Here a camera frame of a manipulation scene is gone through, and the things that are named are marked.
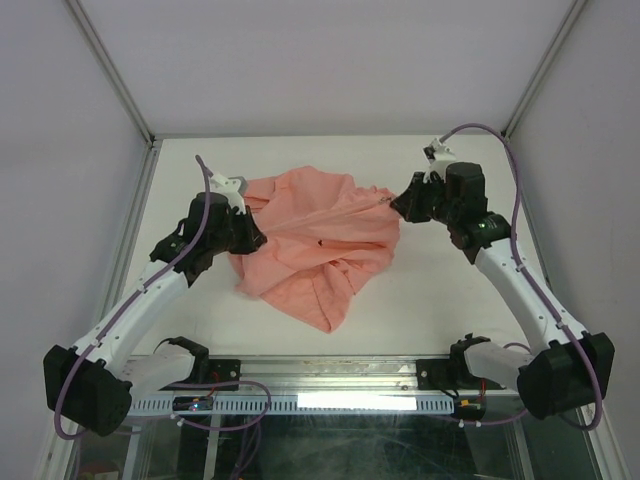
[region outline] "white table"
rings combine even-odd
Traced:
[[[269,137],[165,140],[160,151],[127,284],[139,274],[155,244],[186,216],[203,190],[194,156],[227,176],[271,176],[304,165],[350,173],[356,184],[388,187],[399,194],[427,161],[429,136]],[[482,165],[490,209],[510,218],[514,183],[499,142],[484,135],[458,135],[448,144],[459,160]],[[538,268],[524,219],[519,239]],[[212,354],[402,355],[443,354],[466,333],[496,342],[524,335],[498,293],[450,242],[444,225],[401,223],[392,266],[354,297],[344,324],[322,333],[259,299],[234,291],[238,282],[224,256],[169,307],[136,354],[149,354],[166,337],[183,335]]]

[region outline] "folded garment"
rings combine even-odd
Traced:
[[[250,181],[245,202],[269,240],[252,255],[230,256],[237,290],[333,332],[353,295],[391,264],[400,238],[393,198],[313,167]]]

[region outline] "robotic arm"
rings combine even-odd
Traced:
[[[527,269],[526,257],[516,262],[519,256],[513,252],[519,249],[511,226],[503,216],[487,210],[480,165],[457,162],[438,139],[425,154],[429,171],[414,173],[391,207],[411,223],[435,220],[446,225],[451,242],[496,287],[531,346],[530,353],[514,352],[488,338],[467,335],[451,346],[448,380],[457,384],[478,377],[505,385],[520,394],[524,406],[538,419],[587,405],[594,401],[595,392],[571,334],[584,349],[604,398],[614,354],[609,338],[604,333],[589,334]],[[543,298],[561,312],[561,323]]]
[[[213,174],[210,192],[199,193],[191,201],[187,218],[156,245],[151,261],[123,300],[71,348],[56,345],[47,353],[44,374],[50,409],[55,410],[62,395],[62,415],[105,436],[122,423],[133,402],[148,394],[184,379],[205,383],[209,350],[183,337],[168,339],[143,360],[127,360],[162,309],[187,292],[211,267],[214,256],[223,252],[247,255],[267,241],[250,208],[245,207],[242,194],[246,185],[241,177],[227,179]],[[202,225],[197,243],[185,255],[185,248]],[[173,268],[167,269],[171,262],[175,263]],[[76,363],[79,368],[64,391]]]

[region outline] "white ventilation grille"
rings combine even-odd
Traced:
[[[173,412],[174,395],[157,394],[144,400],[140,400],[132,405],[129,414],[132,416],[155,416],[170,415]],[[273,396],[269,415],[390,415],[390,414],[412,414],[412,415],[449,415],[453,413],[453,400],[444,395],[418,395],[415,410],[368,410],[362,408],[316,408],[299,407],[298,397]],[[253,395],[225,395],[218,397],[213,402],[211,410],[199,410],[197,412],[181,411],[180,415],[257,415],[261,413],[266,405],[266,399]]]

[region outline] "white tabletop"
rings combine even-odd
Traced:
[[[358,186],[400,194],[414,171],[424,170],[422,148],[433,136],[267,137],[165,140],[136,242],[128,285],[156,243],[185,217],[203,190],[194,156],[210,169],[248,179],[313,165],[350,173]],[[484,135],[458,135],[448,144],[461,161],[482,165],[489,208],[510,218],[514,184],[504,151]],[[450,242],[444,225],[401,222],[392,266],[356,295],[344,324],[326,334],[259,299],[234,291],[238,278],[227,258],[216,257],[189,292],[170,306],[136,349],[149,354],[164,338],[185,336],[212,354],[401,355],[442,354],[466,333],[498,343],[523,341],[511,312],[489,281]],[[521,216],[519,240],[534,259]],[[538,268],[537,262],[531,262]]]

